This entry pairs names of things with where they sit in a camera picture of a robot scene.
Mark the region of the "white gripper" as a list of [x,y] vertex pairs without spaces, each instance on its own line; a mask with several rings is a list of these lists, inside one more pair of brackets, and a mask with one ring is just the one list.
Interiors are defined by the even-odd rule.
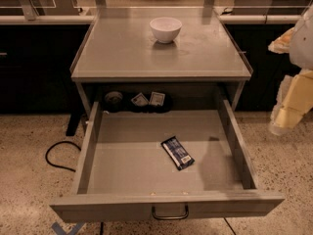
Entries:
[[286,75],[279,87],[269,130],[283,135],[293,130],[313,108],[313,6],[294,28],[272,41],[268,50],[277,54],[290,52],[291,62],[304,69],[295,76]]

